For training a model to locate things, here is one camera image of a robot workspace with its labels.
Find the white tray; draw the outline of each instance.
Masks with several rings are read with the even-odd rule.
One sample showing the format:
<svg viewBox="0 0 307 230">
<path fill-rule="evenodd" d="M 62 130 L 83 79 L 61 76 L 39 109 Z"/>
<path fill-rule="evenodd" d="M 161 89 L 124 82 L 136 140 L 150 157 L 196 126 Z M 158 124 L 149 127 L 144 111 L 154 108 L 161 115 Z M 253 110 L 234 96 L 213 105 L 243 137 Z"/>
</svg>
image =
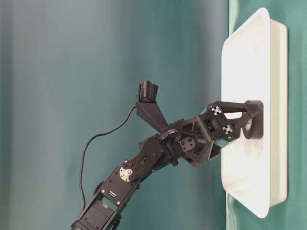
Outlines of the white tray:
<svg viewBox="0 0 307 230">
<path fill-rule="evenodd" d="M 287 29 L 265 8 L 223 46 L 222 101 L 246 100 L 263 102 L 264 135 L 247 140 L 241 132 L 223 148 L 222 182 L 226 192 L 264 218 L 287 198 Z"/>
</svg>

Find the green curtain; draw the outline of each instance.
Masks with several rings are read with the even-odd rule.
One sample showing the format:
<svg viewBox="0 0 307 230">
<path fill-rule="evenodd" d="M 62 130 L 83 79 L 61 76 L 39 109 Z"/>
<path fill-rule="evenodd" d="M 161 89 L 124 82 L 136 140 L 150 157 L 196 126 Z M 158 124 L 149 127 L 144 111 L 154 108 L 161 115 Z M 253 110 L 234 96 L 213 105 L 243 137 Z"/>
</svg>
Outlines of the green curtain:
<svg viewBox="0 0 307 230">
<path fill-rule="evenodd" d="M 226 0 L 2 0 L 0 228 L 70 229 L 82 207 L 82 149 L 124 119 L 139 82 L 159 85 L 168 122 L 219 100 L 227 28 Z M 133 114 L 90 145 L 87 201 L 154 133 Z M 119 229 L 225 229 L 220 158 L 154 173 Z"/>
</svg>

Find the cable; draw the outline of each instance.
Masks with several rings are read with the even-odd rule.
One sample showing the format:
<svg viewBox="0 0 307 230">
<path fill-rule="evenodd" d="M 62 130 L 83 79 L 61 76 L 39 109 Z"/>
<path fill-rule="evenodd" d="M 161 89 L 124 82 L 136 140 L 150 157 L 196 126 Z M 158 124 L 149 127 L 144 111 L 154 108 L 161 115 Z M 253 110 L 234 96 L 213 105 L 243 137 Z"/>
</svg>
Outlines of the cable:
<svg viewBox="0 0 307 230">
<path fill-rule="evenodd" d="M 81 196 L 82 196 L 82 201 L 83 201 L 83 210 L 85 209 L 85 205 L 86 205 L 86 201 L 85 201 L 85 196 L 84 196 L 84 191 L 83 191 L 83 187 L 82 187 L 82 174 L 83 174 L 83 166 L 84 166 L 84 157 L 85 157 L 85 152 L 87 150 L 87 147 L 89 146 L 89 144 L 92 142 L 92 140 L 94 140 L 95 138 L 97 137 L 101 137 L 101 136 L 105 136 L 105 135 L 108 135 L 112 132 L 114 132 L 115 130 L 119 129 L 120 127 L 122 127 L 126 121 L 128 121 L 132 111 L 136 108 L 137 106 L 134 106 L 132 107 L 129 112 L 128 112 L 128 115 L 126 117 L 126 119 L 121 123 L 119 124 L 117 127 L 115 127 L 114 129 L 106 132 L 106 133 L 100 133 L 100 134 L 97 134 L 95 136 L 93 136 L 86 144 L 84 150 L 83 150 L 83 153 L 82 153 L 82 157 L 81 157 L 81 167 L 80 167 L 80 175 L 79 175 L 79 189 L 80 189 L 80 192 L 81 192 Z"/>
</svg>

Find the teal curtain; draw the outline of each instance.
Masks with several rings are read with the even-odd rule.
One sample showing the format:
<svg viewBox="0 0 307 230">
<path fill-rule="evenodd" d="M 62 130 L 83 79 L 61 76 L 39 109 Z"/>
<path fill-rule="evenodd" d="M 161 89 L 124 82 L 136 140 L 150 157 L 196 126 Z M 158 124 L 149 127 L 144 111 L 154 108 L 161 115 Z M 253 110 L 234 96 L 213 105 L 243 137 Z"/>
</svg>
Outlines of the teal curtain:
<svg viewBox="0 0 307 230">
<path fill-rule="evenodd" d="M 2 0 L 0 228 L 70 229 L 82 207 L 82 149 L 124 119 L 139 82 L 159 85 L 168 122 L 219 100 L 227 29 L 226 0 Z M 90 145 L 87 201 L 154 133 L 133 114 Z M 154 173 L 119 229 L 225 229 L 220 158 Z"/>
<path fill-rule="evenodd" d="M 230 0 L 229 32 L 260 7 L 288 28 L 288 199 L 260 219 L 229 196 L 226 225 L 228 230 L 302 230 L 307 216 L 307 1 Z"/>
</svg>

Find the black robotic arm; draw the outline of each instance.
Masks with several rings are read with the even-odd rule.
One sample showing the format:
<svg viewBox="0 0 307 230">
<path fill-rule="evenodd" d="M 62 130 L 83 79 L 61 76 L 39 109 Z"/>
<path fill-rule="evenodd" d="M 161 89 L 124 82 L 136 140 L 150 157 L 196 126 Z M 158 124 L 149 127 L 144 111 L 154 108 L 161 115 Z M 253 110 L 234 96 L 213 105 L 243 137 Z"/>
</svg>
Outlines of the black robotic arm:
<svg viewBox="0 0 307 230">
<path fill-rule="evenodd" d="M 121 212 L 140 183 L 151 173 L 184 158 L 197 167 L 220 153 L 221 147 L 240 137 L 263 135 L 263 105 L 260 101 L 245 103 L 214 102 L 205 112 L 189 120 L 168 124 L 156 102 L 158 86 L 144 81 L 139 84 L 137 115 L 151 125 L 155 134 L 139 144 L 140 153 L 124 160 L 95 189 L 93 198 L 72 224 L 71 230 L 117 229 Z M 224 114 L 241 112 L 236 119 Z M 112 210 L 104 199 L 116 205 Z"/>
</svg>

